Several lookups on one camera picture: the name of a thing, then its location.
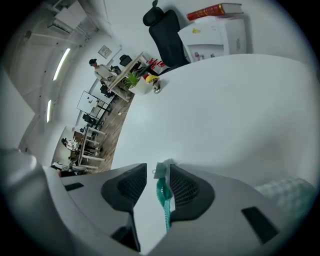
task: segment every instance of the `book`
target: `book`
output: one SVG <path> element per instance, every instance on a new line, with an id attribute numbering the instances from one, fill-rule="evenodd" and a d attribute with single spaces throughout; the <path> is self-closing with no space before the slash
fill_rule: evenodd
<path id="1" fill-rule="evenodd" d="M 205 16 L 220 16 L 226 14 L 242 14 L 241 3 L 219 3 L 201 10 L 190 12 L 186 15 L 189 21 L 205 17 Z"/>

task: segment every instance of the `white pot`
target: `white pot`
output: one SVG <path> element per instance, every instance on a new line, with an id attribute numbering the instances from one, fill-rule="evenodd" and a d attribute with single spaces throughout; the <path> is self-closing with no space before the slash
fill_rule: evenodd
<path id="1" fill-rule="evenodd" d="M 143 77 L 140 77 L 139 82 L 136 84 L 136 86 L 133 88 L 129 88 L 129 91 L 136 95 L 145 95 L 150 86 L 151 85 L 148 84 Z"/>

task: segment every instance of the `black chair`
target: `black chair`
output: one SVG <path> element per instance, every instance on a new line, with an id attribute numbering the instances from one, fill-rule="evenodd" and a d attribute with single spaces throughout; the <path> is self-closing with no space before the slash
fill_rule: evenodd
<path id="1" fill-rule="evenodd" d="M 92 118 L 90 115 L 88 115 L 88 114 L 84 114 L 83 116 L 82 116 L 82 119 L 84 120 L 84 121 L 86 121 L 89 125 L 90 125 L 90 127 L 93 127 L 93 126 L 95 126 L 96 124 L 97 124 L 97 120 L 96 119 L 94 119 L 94 118 Z"/>
<path id="2" fill-rule="evenodd" d="M 117 75 L 120 75 L 121 69 L 118 66 L 111 66 L 111 70 L 113 70 Z"/>
<path id="3" fill-rule="evenodd" d="M 143 16 L 143 23 L 149 27 L 161 56 L 168 67 L 161 74 L 189 64 L 184 53 L 183 43 L 178 35 L 180 25 L 173 10 L 165 13 L 157 7 L 158 0 L 152 2 L 152 8 Z"/>
<path id="4" fill-rule="evenodd" d="M 127 66 L 131 61 L 132 59 L 130 58 L 129 55 L 122 55 L 120 58 L 120 65 L 121 66 Z M 131 69 L 130 69 L 130 72 L 134 72 L 134 71 L 137 71 L 140 67 L 141 63 L 138 61 Z"/>

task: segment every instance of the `fluorescent light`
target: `fluorescent light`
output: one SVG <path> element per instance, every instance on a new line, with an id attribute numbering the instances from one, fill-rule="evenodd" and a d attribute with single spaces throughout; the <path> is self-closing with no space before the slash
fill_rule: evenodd
<path id="1" fill-rule="evenodd" d="M 57 76 L 58 76 L 58 74 L 59 74 L 59 71 L 60 71 L 60 69 L 61 69 L 61 66 L 62 66 L 62 64 L 64 63 L 64 61 L 65 61 L 65 59 L 66 59 L 69 51 L 70 51 L 70 48 L 66 49 L 64 55 L 62 56 L 62 59 L 60 60 L 60 63 L 59 63 L 59 65 L 58 65 L 58 67 L 57 67 L 57 69 L 56 69 L 56 72 L 55 72 L 55 74 L 54 74 L 53 81 L 57 79 Z"/>
<path id="2" fill-rule="evenodd" d="M 50 108 L 51 108 L 51 99 L 48 102 L 48 108 L 46 110 L 46 122 L 47 123 L 50 121 Z"/>

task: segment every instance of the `small figurine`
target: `small figurine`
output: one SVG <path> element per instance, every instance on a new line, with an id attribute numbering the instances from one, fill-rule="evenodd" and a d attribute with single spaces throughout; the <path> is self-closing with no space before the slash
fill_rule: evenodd
<path id="1" fill-rule="evenodd" d="M 161 87 L 160 87 L 160 77 L 156 75 L 148 75 L 147 78 L 145 79 L 147 83 L 153 82 L 153 90 L 155 94 L 158 94 L 161 92 Z"/>

